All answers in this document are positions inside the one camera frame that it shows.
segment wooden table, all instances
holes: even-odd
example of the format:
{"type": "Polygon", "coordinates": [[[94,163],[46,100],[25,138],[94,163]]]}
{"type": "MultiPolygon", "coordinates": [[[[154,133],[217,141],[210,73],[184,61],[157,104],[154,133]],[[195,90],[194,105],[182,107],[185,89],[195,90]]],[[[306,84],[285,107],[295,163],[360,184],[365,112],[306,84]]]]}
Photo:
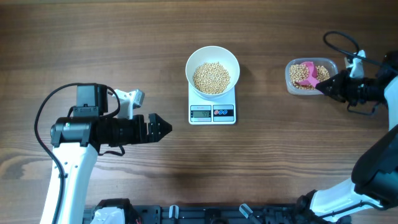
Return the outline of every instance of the wooden table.
{"type": "MultiPolygon", "coordinates": [[[[285,66],[326,57],[343,69],[343,55],[322,42],[328,30],[351,34],[369,58],[382,60],[398,47],[397,6],[388,0],[0,6],[0,222],[39,222],[52,161],[35,139],[34,118],[52,90],[71,82],[140,88],[146,97],[136,113],[156,112],[174,129],[159,143],[127,146],[122,158],[100,157],[87,205],[120,197],[136,205],[290,203],[349,178],[360,155],[387,133],[386,109],[360,116],[324,96],[290,95],[285,66]],[[225,47],[240,62],[233,126],[188,123],[185,63],[206,45],[225,47]]],[[[369,77],[377,71],[365,69],[369,77]]],[[[61,91],[46,105],[39,129],[47,145],[75,92],[61,91]]],[[[359,212],[354,223],[398,223],[397,210],[359,212]]]]}

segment pink plastic scoop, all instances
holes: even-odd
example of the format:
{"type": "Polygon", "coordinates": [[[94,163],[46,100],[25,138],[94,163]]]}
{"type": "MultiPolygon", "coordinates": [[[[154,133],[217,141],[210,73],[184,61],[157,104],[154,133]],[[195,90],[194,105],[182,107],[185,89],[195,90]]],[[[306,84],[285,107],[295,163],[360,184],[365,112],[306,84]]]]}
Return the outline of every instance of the pink plastic scoop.
{"type": "Polygon", "coordinates": [[[313,62],[303,62],[301,65],[305,65],[308,68],[309,74],[308,78],[306,80],[303,80],[301,82],[297,82],[299,85],[311,85],[315,87],[319,81],[316,79],[318,76],[318,72],[313,64],[313,62]]]}

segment black cable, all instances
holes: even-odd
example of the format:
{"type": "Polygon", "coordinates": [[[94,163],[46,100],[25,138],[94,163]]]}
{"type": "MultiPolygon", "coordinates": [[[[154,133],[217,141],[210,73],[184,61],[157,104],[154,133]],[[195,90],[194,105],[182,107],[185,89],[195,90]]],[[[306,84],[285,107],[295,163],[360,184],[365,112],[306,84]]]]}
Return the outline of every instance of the black cable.
{"type": "Polygon", "coordinates": [[[50,99],[50,97],[52,95],[54,95],[56,92],[66,88],[66,87],[70,87],[70,86],[75,86],[75,85],[81,85],[82,83],[71,83],[71,84],[67,84],[64,86],[61,86],[59,88],[57,88],[56,90],[54,90],[53,92],[51,92],[43,101],[43,103],[41,104],[39,111],[37,112],[36,115],[36,119],[35,119],[35,124],[34,124],[34,131],[35,131],[35,135],[36,135],[36,139],[39,142],[39,144],[43,147],[44,151],[51,157],[51,159],[54,161],[54,163],[57,165],[59,173],[60,173],[60,190],[58,193],[58,200],[57,200],[57,206],[55,207],[55,213],[52,219],[52,223],[56,224],[57,220],[58,220],[58,216],[60,213],[60,207],[61,207],[61,203],[62,203],[62,198],[63,198],[63,191],[65,188],[65,171],[63,170],[62,164],[61,162],[57,159],[57,157],[55,157],[55,155],[52,153],[52,151],[50,149],[48,149],[48,147],[44,144],[44,142],[41,140],[40,136],[39,136],[39,131],[37,129],[38,123],[39,123],[39,118],[40,118],[40,114],[43,110],[44,105],[46,104],[46,102],[50,99]]]}
{"type": "Polygon", "coordinates": [[[371,207],[373,207],[373,208],[375,208],[376,210],[379,210],[379,211],[385,211],[385,210],[387,210],[387,208],[378,207],[377,205],[375,205],[375,204],[373,204],[373,203],[371,203],[371,202],[362,202],[362,201],[361,201],[361,202],[357,203],[356,205],[350,206],[350,207],[348,207],[348,208],[344,208],[344,209],[342,209],[342,210],[340,210],[340,211],[331,212],[331,213],[326,214],[326,215],[321,215],[321,216],[319,216],[319,218],[334,217],[335,215],[348,212],[348,211],[350,211],[350,210],[352,210],[352,209],[359,208],[359,207],[362,207],[362,206],[364,206],[364,205],[369,205],[369,206],[371,206],[371,207]]]}
{"type": "Polygon", "coordinates": [[[124,153],[126,153],[126,152],[125,152],[123,146],[119,146],[119,148],[120,148],[120,151],[121,151],[122,153],[120,153],[120,152],[115,152],[115,151],[106,151],[106,152],[104,152],[104,153],[98,153],[98,155],[99,155],[99,156],[103,156],[104,154],[112,154],[112,155],[115,155],[115,156],[123,156],[124,153]]]}
{"type": "Polygon", "coordinates": [[[365,115],[365,116],[372,116],[376,113],[376,110],[379,108],[380,102],[377,102],[373,107],[372,107],[372,111],[370,113],[367,112],[361,112],[361,111],[355,111],[355,110],[351,110],[350,107],[352,107],[351,104],[348,103],[347,105],[347,111],[350,113],[356,113],[356,114],[360,114],[360,115],[365,115]]]}
{"type": "Polygon", "coordinates": [[[118,101],[118,108],[112,113],[108,113],[107,115],[104,115],[101,118],[113,118],[114,116],[118,115],[118,113],[120,112],[120,99],[118,95],[111,87],[107,86],[107,89],[109,89],[116,96],[116,100],[118,101]]]}
{"type": "Polygon", "coordinates": [[[368,58],[364,58],[364,57],[359,56],[359,55],[358,55],[358,52],[359,52],[360,48],[359,48],[359,45],[358,45],[357,41],[355,41],[355,39],[354,39],[352,36],[350,36],[350,35],[348,35],[348,34],[345,34],[344,32],[340,32],[340,31],[329,31],[329,32],[327,32],[325,35],[323,35],[323,41],[324,41],[324,43],[325,43],[327,46],[329,46],[329,47],[332,48],[333,50],[337,50],[338,52],[341,52],[341,53],[343,53],[343,54],[345,54],[345,55],[347,55],[347,56],[350,56],[350,57],[359,58],[359,59],[363,60],[364,62],[368,62],[368,63],[371,63],[371,64],[373,64],[373,65],[377,65],[377,66],[380,66],[380,67],[384,67],[384,68],[389,69],[389,70],[391,70],[392,72],[394,72],[395,74],[398,75],[398,71],[395,70],[395,69],[393,69],[393,68],[392,68],[390,65],[388,65],[388,64],[381,63],[381,62],[378,62],[378,61],[375,61],[375,60],[371,60],[371,59],[368,59],[368,58]],[[346,51],[346,50],[340,49],[340,48],[334,46],[333,44],[329,43],[329,42],[326,40],[326,37],[327,37],[328,35],[330,35],[330,34],[338,34],[338,35],[341,35],[341,36],[347,38],[349,41],[351,41],[351,42],[355,45],[356,53],[353,54],[353,53],[351,53],[351,52],[348,52],[348,51],[346,51]]]}
{"type": "Polygon", "coordinates": [[[67,116],[67,118],[69,118],[69,117],[70,117],[70,115],[72,114],[72,112],[73,112],[73,110],[75,109],[75,107],[76,107],[76,106],[71,106],[71,107],[69,108],[69,111],[68,111],[68,116],[67,116]]]}
{"type": "MultiPolygon", "coordinates": [[[[59,213],[60,213],[60,207],[61,207],[62,199],[63,199],[63,191],[65,190],[65,171],[64,171],[64,169],[63,169],[63,167],[62,167],[61,162],[57,159],[57,157],[55,157],[54,153],[53,153],[50,149],[48,149],[48,147],[47,147],[47,146],[44,144],[44,142],[41,140],[41,138],[40,138],[40,136],[39,136],[39,131],[38,131],[38,128],[37,128],[37,127],[38,127],[38,124],[39,124],[40,114],[42,113],[42,110],[43,110],[43,108],[44,108],[44,105],[46,104],[46,102],[48,102],[48,100],[51,98],[51,96],[53,96],[56,92],[58,92],[58,91],[60,91],[60,90],[62,90],[62,89],[64,89],[64,88],[66,88],[66,87],[77,86],[77,85],[84,85],[84,83],[70,83],[70,84],[66,84],[66,85],[63,85],[63,86],[61,86],[61,87],[55,89],[53,92],[51,92],[51,93],[44,99],[43,103],[40,105],[40,108],[39,108],[39,110],[38,110],[38,112],[37,112],[37,114],[36,114],[36,119],[35,119],[35,123],[34,123],[34,131],[35,131],[35,136],[36,136],[37,141],[38,141],[39,144],[43,147],[44,151],[51,157],[51,159],[54,161],[55,165],[57,165],[58,170],[59,170],[59,173],[60,173],[60,175],[59,175],[59,178],[60,178],[60,190],[59,190],[59,193],[58,193],[57,206],[55,207],[55,212],[54,212],[54,216],[53,216],[53,219],[52,219],[52,223],[53,223],[53,224],[56,224],[56,223],[57,223],[58,217],[59,217],[59,213]]],[[[116,95],[116,99],[117,99],[117,101],[118,101],[118,108],[117,108],[115,111],[113,111],[112,113],[109,113],[109,114],[107,114],[107,115],[102,116],[102,118],[112,118],[112,117],[114,117],[115,115],[117,115],[117,114],[119,113],[119,111],[120,111],[120,100],[119,100],[118,95],[115,93],[115,91],[114,91],[111,87],[107,86],[107,88],[108,88],[111,92],[113,92],[113,93],[116,95]]],[[[71,115],[73,109],[74,109],[74,106],[72,106],[72,107],[69,109],[68,117],[71,115]]]]}

